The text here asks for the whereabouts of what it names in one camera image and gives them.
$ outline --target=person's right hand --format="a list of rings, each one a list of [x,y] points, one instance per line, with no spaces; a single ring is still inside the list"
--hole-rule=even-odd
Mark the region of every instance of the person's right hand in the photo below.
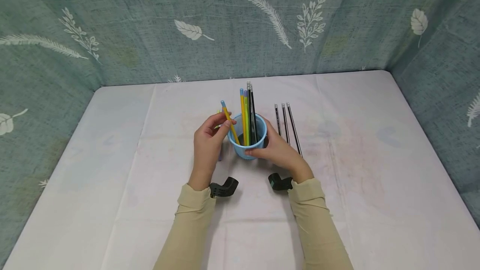
[[[245,153],[256,158],[269,160],[275,165],[287,169],[290,171],[293,180],[298,184],[313,178],[312,169],[303,157],[275,131],[267,119],[263,119],[267,124],[267,147],[246,150]]]

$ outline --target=person's left hand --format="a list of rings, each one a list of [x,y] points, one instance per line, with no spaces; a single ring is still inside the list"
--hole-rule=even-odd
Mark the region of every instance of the person's left hand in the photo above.
[[[188,184],[195,191],[206,189],[211,182],[222,142],[231,123],[224,113],[211,115],[193,135],[193,170]]]

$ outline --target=pencil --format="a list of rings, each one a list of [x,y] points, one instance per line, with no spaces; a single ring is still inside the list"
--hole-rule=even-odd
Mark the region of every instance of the pencil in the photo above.
[[[280,127],[280,117],[278,116],[278,105],[275,104],[275,115],[277,116],[278,134],[282,136],[282,128]]]
[[[249,116],[249,123],[250,123],[250,145],[256,143],[255,141],[255,134],[253,133],[253,114],[252,114],[252,89],[250,86],[250,81],[247,81],[247,88],[248,88],[248,116]]]
[[[225,102],[222,100],[220,103],[222,104],[222,110],[225,113],[225,117],[227,117],[228,121],[232,122],[232,119],[230,119],[230,115],[228,114],[227,107],[225,106]],[[230,125],[230,130],[232,131],[233,137],[235,138],[235,143],[240,145],[239,137],[237,137],[237,132],[233,127],[233,123]]]
[[[253,133],[255,134],[255,143],[257,143],[258,142],[257,116],[255,114],[255,100],[253,99],[253,90],[252,90],[252,113],[253,113]]]
[[[243,90],[243,105],[245,109],[245,131],[244,134],[247,135],[247,143],[245,146],[250,146],[250,118],[248,116],[248,92]]]
[[[290,138],[288,137],[287,113],[285,112],[285,104],[282,103],[283,121],[285,122],[285,135],[287,136],[287,143],[290,145]]]
[[[218,161],[222,160],[222,148],[220,147],[220,154],[218,155]]]
[[[245,105],[244,105],[244,98],[243,98],[243,88],[240,89],[240,107],[241,107],[241,122],[243,126],[243,146],[247,144],[247,123],[245,118]]]
[[[299,141],[299,137],[297,135],[297,129],[295,128],[295,122],[293,121],[292,109],[290,108],[290,103],[287,103],[287,109],[288,109],[288,115],[290,116],[290,122],[292,123],[293,136],[295,137],[295,143],[297,144],[297,150],[299,151],[300,156],[303,157],[303,154],[301,154],[300,141]]]

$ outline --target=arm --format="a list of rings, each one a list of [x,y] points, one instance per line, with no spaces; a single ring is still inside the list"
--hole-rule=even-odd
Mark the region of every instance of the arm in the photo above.
[[[210,188],[195,191],[189,185],[182,187],[175,220],[154,270],[200,269],[215,202]]]
[[[290,171],[293,189],[288,192],[305,257],[304,270],[353,270],[347,251],[325,205],[325,194],[312,169],[297,151],[267,124],[268,146],[246,152],[271,160]]]
[[[200,269],[208,226],[217,201],[210,197],[208,186],[230,126],[225,115],[218,113],[209,117],[195,132],[192,174],[188,184],[182,187],[175,220],[153,270]]]
[[[305,257],[304,270],[353,270],[316,178],[288,191]]]

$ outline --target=white tablecloth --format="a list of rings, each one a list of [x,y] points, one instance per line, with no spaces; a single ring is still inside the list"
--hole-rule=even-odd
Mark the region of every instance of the white tablecloth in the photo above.
[[[274,104],[290,102],[356,270],[479,269],[480,232],[388,72],[251,81],[256,112],[274,127]],[[190,175],[193,132],[220,100],[240,112],[245,85],[99,89],[4,269],[151,270]],[[213,181],[240,184],[217,200],[204,269],[301,269],[293,214],[271,172],[225,140]]]

